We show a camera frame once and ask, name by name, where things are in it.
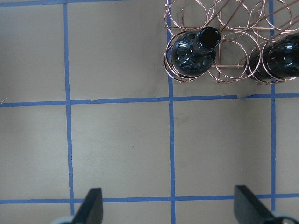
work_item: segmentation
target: dark glass bottle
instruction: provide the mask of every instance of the dark glass bottle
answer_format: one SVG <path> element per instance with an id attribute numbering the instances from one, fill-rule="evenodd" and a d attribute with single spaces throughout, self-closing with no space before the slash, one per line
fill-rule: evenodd
<path id="1" fill-rule="evenodd" d="M 254 70 L 259 59 L 259 52 L 250 56 L 249 66 Z M 264 65 L 268 72 L 278 79 L 299 77 L 299 33 L 288 35 L 273 44 L 269 44 L 263 52 Z M 271 77 L 261 63 L 254 76 L 262 81 L 270 81 Z"/>
<path id="2" fill-rule="evenodd" d="M 220 33 L 213 27 L 186 32 L 172 47 L 171 63 L 183 77 L 198 77 L 214 63 L 219 42 Z"/>

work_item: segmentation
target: wine bottle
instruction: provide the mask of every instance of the wine bottle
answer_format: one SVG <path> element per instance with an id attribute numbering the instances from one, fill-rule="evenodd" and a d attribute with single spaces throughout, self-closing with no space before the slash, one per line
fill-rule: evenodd
<path id="1" fill-rule="evenodd" d="M 171 63 L 185 78 L 199 77 L 214 63 L 220 33 L 213 27 L 183 33 L 173 44 Z"/>
<path id="2" fill-rule="evenodd" d="M 260 54 L 257 51 L 250 56 L 251 71 L 256 68 L 259 57 Z M 263 61 L 267 70 L 261 62 L 253 74 L 257 79 L 268 82 L 273 78 L 284 80 L 299 77 L 299 33 L 288 35 L 275 43 L 268 44 L 263 52 Z"/>

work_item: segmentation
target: wire rack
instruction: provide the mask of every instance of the wire rack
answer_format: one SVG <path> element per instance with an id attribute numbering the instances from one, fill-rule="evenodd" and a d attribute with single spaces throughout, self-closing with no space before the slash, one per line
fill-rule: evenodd
<path id="1" fill-rule="evenodd" d="M 163 59 L 167 74 L 181 83 L 202 76 L 186 77 L 179 73 L 171 62 L 170 53 L 180 35 L 213 26 L 220 31 L 221 42 L 215 63 L 207 73 L 219 84 L 246 78 L 254 79 L 256 84 L 275 84 L 295 79 L 273 77 L 262 57 L 269 44 L 299 30 L 299 10 L 294 13 L 293 8 L 299 8 L 299 0 L 167 0 L 164 27 L 171 35 Z M 258 62 L 255 68 L 251 68 L 246 62 L 256 51 L 259 53 Z M 227 58 L 234 59 L 235 62 L 226 63 Z M 272 79 L 261 80 L 255 76 L 260 65 Z"/>

